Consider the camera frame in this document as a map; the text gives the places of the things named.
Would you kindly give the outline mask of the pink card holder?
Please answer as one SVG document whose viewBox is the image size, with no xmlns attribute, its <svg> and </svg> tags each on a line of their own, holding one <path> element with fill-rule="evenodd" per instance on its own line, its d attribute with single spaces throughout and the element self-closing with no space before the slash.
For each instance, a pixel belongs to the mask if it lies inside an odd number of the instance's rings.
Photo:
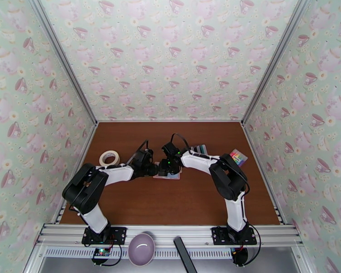
<svg viewBox="0 0 341 273">
<path fill-rule="evenodd" d="M 180 180 L 182 170 L 177 174 L 167 173 L 166 176 L 160 176 L 159 174 L 153 176 L 154 179 L 166 179 L 166 180 Z"/>
</svg>

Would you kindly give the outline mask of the cream masking tape roll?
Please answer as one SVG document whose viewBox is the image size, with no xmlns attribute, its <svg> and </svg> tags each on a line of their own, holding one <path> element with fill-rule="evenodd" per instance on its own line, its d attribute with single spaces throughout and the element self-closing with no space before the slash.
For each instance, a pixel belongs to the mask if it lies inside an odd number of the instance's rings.
<svg viewBox="0 0 341 273">
<path fill-rule="evenodd" d="M 113 160 L 111 162 L 107 162 L 106 160 L 108 158 L 112 158 Z M 99 163 L 103 167 L 118 165 L 119 162 L 120 162 L 120 156 L 118 152 L 113 151 L 113 150 L 108 150 L 108 151 L 103 152 L 99 158 Z"/>
</svg>

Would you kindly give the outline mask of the multicoloured sticky notes pack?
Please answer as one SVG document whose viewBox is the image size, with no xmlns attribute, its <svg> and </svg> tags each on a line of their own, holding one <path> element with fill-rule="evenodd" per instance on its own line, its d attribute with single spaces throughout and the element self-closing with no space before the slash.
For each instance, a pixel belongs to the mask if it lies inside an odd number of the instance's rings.
<svg viewBox="0 0 341 273">
<path fill-rule="evenodd" d="M 234 149 L 230 153 L 230 156 L 239 167 L 241 167 L 248 159 L 248 157 L 246 155 L 244 155 L 243 153 L 241 153 L 237 149 Z"/>
</svg>

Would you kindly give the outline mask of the purple bowl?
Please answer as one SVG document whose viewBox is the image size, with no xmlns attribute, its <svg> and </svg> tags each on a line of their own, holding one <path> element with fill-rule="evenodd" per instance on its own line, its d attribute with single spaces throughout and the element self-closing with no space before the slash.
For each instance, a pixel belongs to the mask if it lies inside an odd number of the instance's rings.
<svg viewBox="0 0 341 273">
<path fill-rule="evenodd" d="M 155 255 L 155 241 L 148 233 L 137 234 L 129 243 L 128 258 L 138 267 L 148 265 Z"/>
</svg>

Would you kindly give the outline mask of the perforated metal strip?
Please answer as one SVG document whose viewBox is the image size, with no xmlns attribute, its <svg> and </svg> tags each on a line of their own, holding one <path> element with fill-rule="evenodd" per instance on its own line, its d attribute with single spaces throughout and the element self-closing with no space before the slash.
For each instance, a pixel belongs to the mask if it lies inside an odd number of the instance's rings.
<svg viewBox="0 0 341 273">
<path fill-rule="evenodd" d="M 45 258 L 93 258 L 95 248 L 48 247 L 43 254 Z M 231 250 L 225 248 L 192 248 L 188 250 L 192 260 L 231 259 Z M 109 259 L 128 259 L 127 248 L 115 248 L 110 251 Z M 159 248 L 155 250 L 154 259 L 178 259 L 180 256 L 176 248 Z"/>
</svg>

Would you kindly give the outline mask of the black flat bar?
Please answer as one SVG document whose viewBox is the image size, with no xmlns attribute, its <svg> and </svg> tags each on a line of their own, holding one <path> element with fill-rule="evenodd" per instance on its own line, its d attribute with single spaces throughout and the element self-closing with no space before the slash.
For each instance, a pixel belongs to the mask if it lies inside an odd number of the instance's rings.
<svg viewBox="0 0 341 273">
<path fill-rule="evenodd" d="M 180 259 L 187 273 L 198 273 L 196 267 L 194 266 L 192 259 L 183 243 L 181 237 L 175 237 L 173 243 L 177 249 Z"/>
</svg>

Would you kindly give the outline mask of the green lit circuit board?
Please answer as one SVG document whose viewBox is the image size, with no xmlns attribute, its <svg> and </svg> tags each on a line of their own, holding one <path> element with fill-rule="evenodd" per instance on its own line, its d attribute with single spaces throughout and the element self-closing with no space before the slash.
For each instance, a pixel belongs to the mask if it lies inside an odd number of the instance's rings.
<svg viewBox="0 0 341 273">
<path fill-rule="evenodd" d="M 108 259 L 110 256 L 109 248 L 96 248 L 93 253 L 93 259 Z"/>
</svg>

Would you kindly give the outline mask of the black round electronics puck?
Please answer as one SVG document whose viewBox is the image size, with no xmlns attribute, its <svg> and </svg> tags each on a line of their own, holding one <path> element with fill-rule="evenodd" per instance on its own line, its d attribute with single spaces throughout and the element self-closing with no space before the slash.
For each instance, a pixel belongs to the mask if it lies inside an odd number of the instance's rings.
<svg viewBox="0 0 341 273">
<path fill-rule="evenodd" d="M 248 260 L 248 251 L 244 247 L 231 248 L 231 257 L 236 266 L 242 267 Z"/>
</svg>

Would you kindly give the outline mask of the aluminium frame rail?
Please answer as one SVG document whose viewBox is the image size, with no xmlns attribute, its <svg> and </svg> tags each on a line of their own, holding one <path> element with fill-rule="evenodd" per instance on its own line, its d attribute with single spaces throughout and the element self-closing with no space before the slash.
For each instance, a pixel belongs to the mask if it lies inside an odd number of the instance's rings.
<svg viewBox="0 0 341 273">
<path fill-rule="evenodd" d="M 302 247 L 303 242 L 292 225 L 256 225 L 255 234 L 263 247 Z M 80 247 L 84 224 L 44 224 L 37 244 L 47 246 Z M 157 247 L 173 246 L 173 239 L 181 237 L 191 248 L 213 248 L 210 225 L 127 225 L 125 245 L 139 233 L 150 234 Z"/>
</svg>

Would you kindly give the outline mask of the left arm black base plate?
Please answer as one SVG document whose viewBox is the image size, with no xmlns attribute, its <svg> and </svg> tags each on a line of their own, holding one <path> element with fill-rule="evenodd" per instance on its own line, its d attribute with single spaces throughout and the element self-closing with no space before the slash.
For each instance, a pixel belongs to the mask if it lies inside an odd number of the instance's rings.
<svg viewBox="0 0 341 273">
<path fill-rule="evenodd" d="M 90 227 L 86 227 L 81 243 L 86 247 L 90 245 L 124 245 L 126 238 L 126 227 L 106 226 L 100 233 L 96 233 Z"/>
</svg>

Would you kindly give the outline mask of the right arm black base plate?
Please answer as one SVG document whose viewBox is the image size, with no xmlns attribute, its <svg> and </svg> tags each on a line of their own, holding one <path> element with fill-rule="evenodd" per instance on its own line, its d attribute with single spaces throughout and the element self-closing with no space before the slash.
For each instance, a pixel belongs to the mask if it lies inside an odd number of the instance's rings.
<svg viewBox="0 0 341 273">
<path fill-rule="evenodd" d="M 230 226 L 211 228 L 211 236 L 214 245 L 256 245 L 257 238 L 254 229 L 245 225 L 240 231 L 235 231 Z"/>
</svg>

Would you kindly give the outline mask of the aluminium corner post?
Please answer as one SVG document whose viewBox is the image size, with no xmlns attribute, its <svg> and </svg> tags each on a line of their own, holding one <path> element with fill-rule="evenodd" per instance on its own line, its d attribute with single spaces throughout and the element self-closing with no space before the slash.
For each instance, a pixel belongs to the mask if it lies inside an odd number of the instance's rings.
<svg viewBox="0 0 341 273">
<path fill-rule="evenodd" d="M 55 32 L 53 24 L 51 23 L 44 6 L 41 3 L 41 0 L 28 0 L 31 8 L 40 23 L 40 26 L 46 35 L 51 47 L 54 50 L 54 53 L 60 63 L 61 68 L 64 70 L 66 76 L 69 79 L 69 83 L 73 86 L 76 95 L 79 97 L 80 102 L 87 115 L 89 116 L 91 122 L 94 126 L 98 126 L 98 120 L 92 111 L 89 102 L 80 86 L 80 83 L 73 71 L 73 68 L 67 58 L 67 55 L 60 43 L 60 40 Z"/>
<path fill-rule="evenodd" d="M 264 89 L 266 88 L 268 82 L 270 81 L 274 71 L 276 70 L 279 60 L 283 57 L 287 49 L 287 46 L 292 38 L 292 35 L 296 31 L 299 25 L 299 22 L 302 19 L 310 2 L 311 0 L 298 0 L 297 1 L 295 8 L 291 14 L 291 17 L 289 18 L 289 21 L 286 25 L 286 28 L 284 29 L 281 35 L 281 38 L 277 44 L 277 47 L 275 51 L 273 52 L 271 60 L 261 78 L 261 81 L 258 84 L 258 87 L 251 99 L 249 106 L 247 107 L 247 110 L 243 118 L 241 119 L 241 126 L 243 129 L 246 129 L 247 121 L 249 120 L 259 98 L 261 97 Z"/>
</svg>

